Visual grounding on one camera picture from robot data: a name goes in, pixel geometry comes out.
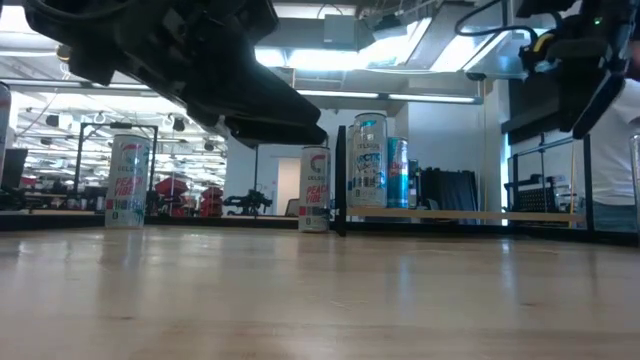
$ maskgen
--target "person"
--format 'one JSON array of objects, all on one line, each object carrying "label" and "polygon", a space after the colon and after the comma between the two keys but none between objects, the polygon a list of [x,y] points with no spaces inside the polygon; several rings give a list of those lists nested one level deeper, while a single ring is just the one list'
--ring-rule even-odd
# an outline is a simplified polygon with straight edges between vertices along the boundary
[{"label": "person", "polygon": [[[630,139],[640,134],[640,41],[631,41],[632,60],[622,91],[591,132],[591,174],[595,230],[637,232]],[[582,144],[577,144],[578,179],[584,179]],[[578,210],[586,213],[584,184]]]}]

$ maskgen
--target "wooden rail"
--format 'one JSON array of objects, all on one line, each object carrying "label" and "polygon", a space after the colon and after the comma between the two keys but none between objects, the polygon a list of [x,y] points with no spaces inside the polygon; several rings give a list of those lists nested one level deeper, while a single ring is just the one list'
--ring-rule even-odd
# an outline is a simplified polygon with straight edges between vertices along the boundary
[{"label": "wooden rail", "polygon": [[449,210],[410,210],[351,208],[349,216],[404,217],[421,219],[478,219],[478,220],[515,220],[515,221],[558,221],[584,222],[585,217],[576,214],[527,213],[527,212],[487,212],[487,211],[449,211]]}]

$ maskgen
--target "energy drink can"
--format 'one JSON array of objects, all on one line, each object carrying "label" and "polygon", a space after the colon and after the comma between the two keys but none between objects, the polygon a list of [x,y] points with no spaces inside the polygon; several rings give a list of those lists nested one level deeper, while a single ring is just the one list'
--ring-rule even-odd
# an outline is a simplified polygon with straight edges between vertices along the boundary
[{"label": "energy drink can", "polygon": [[354,129],[354,206],[387,207],[387,118],[360,114]]},{"label": "energy drink can", "polygon": [[351,191],[353,190],[353,135],[354,126],[347,130],[347,206],[351,207]]},{"label": "energy drink can", "polygon": [[331,150],[324,146],[302,149],[298,230],[329,231],[331,215]]},{"label": "energy drink can", "polygon": [[409,160],[407,139],[389,138],[389,189],[387,207],[409,208]]},{"label": "energy drink can", "polygon": [[116,135],[105,210],[107,227],[142,227],[149,177],[151,142],[136,135]]},{"label": "energy drink can", "polygon": [[4,155],[7,147],[7,133],[9,131],[9,117],[11,116],[11,91],[9,86],[0,82],[0,183],[4,169]]}]

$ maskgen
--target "monitor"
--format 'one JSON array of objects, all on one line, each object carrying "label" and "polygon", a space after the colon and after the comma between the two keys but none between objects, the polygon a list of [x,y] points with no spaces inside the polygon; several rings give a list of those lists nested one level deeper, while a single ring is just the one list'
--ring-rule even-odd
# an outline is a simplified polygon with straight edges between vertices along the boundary
[{"label": "monitor", "polygon": [[4,156],[4,169],[2,171],[2,186],[19,188],[24,163],[27,160],[27,149],[7,149]]}]

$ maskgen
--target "wooden table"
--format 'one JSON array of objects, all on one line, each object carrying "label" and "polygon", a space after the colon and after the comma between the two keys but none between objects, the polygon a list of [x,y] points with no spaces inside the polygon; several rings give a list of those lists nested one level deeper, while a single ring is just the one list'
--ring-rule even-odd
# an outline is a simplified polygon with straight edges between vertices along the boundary
[{"label": "wooden table", "polygon": [[0,236],[0,359],[640,358],[633,249],[187,227]]}]

